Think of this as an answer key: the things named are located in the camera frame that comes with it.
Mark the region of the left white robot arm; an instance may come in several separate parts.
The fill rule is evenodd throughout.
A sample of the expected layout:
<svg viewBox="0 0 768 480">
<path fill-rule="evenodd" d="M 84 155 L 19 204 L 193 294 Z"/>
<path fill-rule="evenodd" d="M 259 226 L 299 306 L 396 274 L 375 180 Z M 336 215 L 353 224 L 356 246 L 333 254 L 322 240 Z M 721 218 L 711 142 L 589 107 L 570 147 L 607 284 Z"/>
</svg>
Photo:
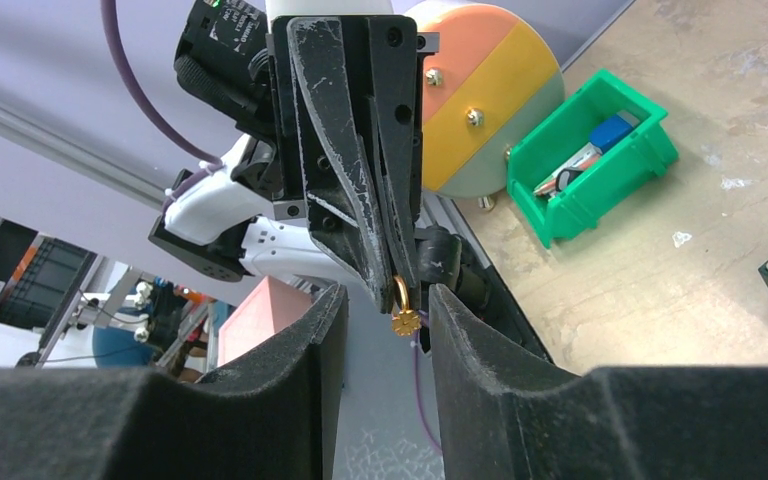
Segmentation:
<svg viewBox="0 0 768 480">
<path fill-rule="evenodd" d="M 238 134 L 168 189 L 150 240 L 236 282 L 286 271 L 358 282 L 382 311 L 422 297 L 416 223 L 426 58 L 439 38 L 388 1 L 197 1 L 182 89 Z"/>
</svg>

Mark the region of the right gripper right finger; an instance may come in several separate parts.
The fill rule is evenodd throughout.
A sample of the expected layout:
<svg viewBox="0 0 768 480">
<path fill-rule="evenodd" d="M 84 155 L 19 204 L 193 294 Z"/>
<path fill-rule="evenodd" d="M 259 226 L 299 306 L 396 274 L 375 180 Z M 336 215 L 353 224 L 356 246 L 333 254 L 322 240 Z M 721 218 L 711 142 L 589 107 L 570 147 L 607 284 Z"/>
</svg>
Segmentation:
<svg viewBox="0 0 768 480">
<path fill-rule="evenodd" d="M 449 479 L 768 479 L 768 367 L 576 375 L 430 290 Z"/>
</svg>

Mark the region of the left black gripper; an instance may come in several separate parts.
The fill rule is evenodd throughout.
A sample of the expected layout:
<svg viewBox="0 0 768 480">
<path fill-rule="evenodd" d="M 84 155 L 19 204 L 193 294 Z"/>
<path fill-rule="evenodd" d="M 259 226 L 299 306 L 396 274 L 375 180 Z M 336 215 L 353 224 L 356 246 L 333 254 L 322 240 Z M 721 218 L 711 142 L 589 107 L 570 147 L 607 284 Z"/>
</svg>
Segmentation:
<svg viewBox="0 0 768 480">
<path fill-rule="evenodd" d="M 391 268 L 419 287 L 420 72 L 439 35 L 395 14 L 284 15 L 268 36 L 278 150 L 313 243 L 393 306 Z M 329 229 L 325 226 L 338 226 Z"/>
</svg>

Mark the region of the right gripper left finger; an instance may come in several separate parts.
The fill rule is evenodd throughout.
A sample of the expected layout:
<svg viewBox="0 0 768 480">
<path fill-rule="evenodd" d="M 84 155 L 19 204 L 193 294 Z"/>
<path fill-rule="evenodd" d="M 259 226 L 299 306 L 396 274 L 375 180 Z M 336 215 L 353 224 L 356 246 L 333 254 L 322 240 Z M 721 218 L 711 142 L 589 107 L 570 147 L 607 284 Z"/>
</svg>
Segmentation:
<svg viewBox="0 0 768 480">
<path fill-rule="evenodd" d="M 0 368 L 0 479 L 328 479 L 348 325 L 334 285 L 199 382 Z"/>
</svg>

